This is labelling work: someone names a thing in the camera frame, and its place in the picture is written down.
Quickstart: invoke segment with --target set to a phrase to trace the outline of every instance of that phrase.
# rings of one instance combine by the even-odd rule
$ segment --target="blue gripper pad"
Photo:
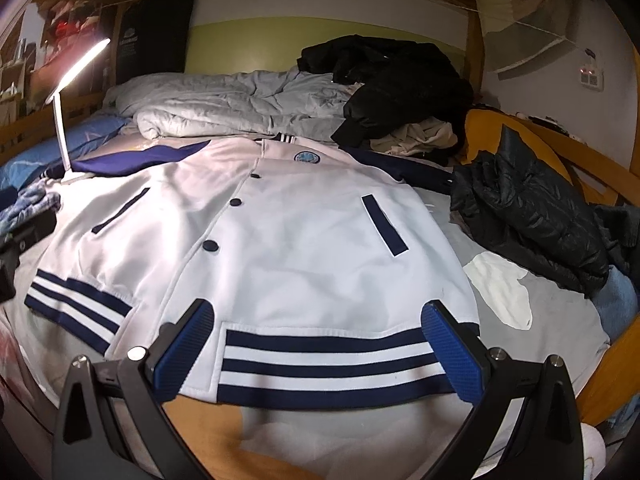
[[[213,330],[213,319],[213,307],[209,301],[200,300],[195,312],[158,360],[152,380],[154,397],[158,402],[168,402],[178,395]]]
[[[482,368],[452,326],[453,323],[457,325],[456,321],[451,317],[449,322],[434,304],[430,301],[422,308],[422,333],[458,397],[476,406],[484,393]]]

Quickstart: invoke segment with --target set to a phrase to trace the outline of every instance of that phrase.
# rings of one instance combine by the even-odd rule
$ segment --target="white stripe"
[[[340,392],[345,390],[367,390],[370,388],[385,388],[398,384],[410,383],[443,374],[440,363],[404,370],[392,374],[372,375],[363,377],[277,377],[243,372],[222,372],[219,384],[230,386],[245,386],[248,388],[265,388],[268,390],[300,390],[305,392]]]
[[[227,346],[225,359],[239,359],[272,365],[335,366],[382,363],[431,353],[433,350],[427,342],[360,353],[273,352],[243,346]]]
[[[50,298],[49,296],[45,296],[44,294],[40,293],[39,291],[35,290],[34,288],[30,288],[29,291],[28,291],[28,294],[30,296],[33,296],[39,302],[44,303],[48,307],[53,308],[54,310],[59,310],[60,312],[64,312],[68,316],[71,316],[78,323],[80,323],[81,325],[84,325],[85,327],[87,327],[89,330],[91,330],[91,332],[94,332],[95,335],[100,336],[107,343],[110,343],[113,340],[114,334],[109,332],[101,324],[96,323],[93,319],[85,316],[81,312],[78,312],[73,307],[68,306],[68,304],[62,303],[62,302],[57,301],[57,300],[54,300],[53,298]]]
[[[116,325],[120,326],[124,321],[124,316],[122,314],[117,313],[114,310],[111,310],[108,306],[104,306],[101,303],[98,303],[91,298],[88,298],[84,294],[80,294],[80,292],[76,292],[64,286],[58,285],[57,283],[50,282],[49,280],[36,276],[33,280],[34,283],[37,283],[53,292],[57,292],[58,294],[62,294],[68,298],[71,298],[76,303],[80,303],[82,306],[87,307],[89,310],[93,310],[96,314],[100,314],[102,317],[105,317],[109,321],[113,321]]]

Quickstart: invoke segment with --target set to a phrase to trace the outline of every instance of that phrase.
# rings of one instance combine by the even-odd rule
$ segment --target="blue pillow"
[[[73,128],[65,130],[69,158],[74,160],[96,150],[116,136],[118,130],[128,122],[129,119],[124,117],[98,112]],[[14,156],[0,168],[0,189],[8,186],[21,189],[28,186],[48,167],[60,164],[61,161],[58,139],[47,139]]]

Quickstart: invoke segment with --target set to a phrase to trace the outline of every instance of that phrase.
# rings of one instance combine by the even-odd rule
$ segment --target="silver screw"
[[[507,358],[507,352],[505,352],[502,348],[491,348],[489,350],[489,355],[491,359],[495,361],[504,361]]]
[[[143,346],[134,346],[131,350],[127,352],[127,357],[132,361],[140,361],[146,355],[146,348]]]
[[[550,355],[549,362],[551,363],[552,366],[555,366],[556,368],[561,368],[564,366],[564,360],[559,355],[555,355],[555,354]]]
[[[87,361],[88,361],[88,359],[87,359],[86,355],[79,355],[79,356],[76,356],[74,358],[74,360],[71,362],[71,364],[73,366],[75,366],[76,368],[82,368],[82,365],[84,365],[84,363],[87,362]]]

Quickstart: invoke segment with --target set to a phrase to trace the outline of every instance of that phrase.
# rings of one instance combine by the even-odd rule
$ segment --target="jacket pocket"
[[[146,195],[146,192],[149,191],[148,187],[145,187],[145,189],[143,189],[142,191],[140,191],[140,193],[138,193],[135,197],[133,197],[131,200],[129,200],[124,206],[122,206],[120,208],[120,210],[113,215],[111,218],[105,220],[104,222],[102,222],[101,224],[98,224],[97,226],[94,226],[91,229],[91,232],[94,235],[97,235],[100,231],[102,231],[105,227],[107,227],[107,225],[109,225],[111,222],[113,222],[117,217],[119,217],[120,215],[122,215],[127,209],[129,209],[132,205],[134,205],[138,200],[140,200],[143,196]]]
[[[382,236],[386,246],[391,251],[391,254],[398,256],[398,254],[408,251],[409,247],[406,246],[404,240],[402,240],[398,231],[396,231],[396,228],[393,227],[391,222],[386,218],[385,213],[380,209],[375,197],[373,195],[365,195],[362,197],[362,203],[367,213],[369,213],[373,225],[376,226],[380,236]]]

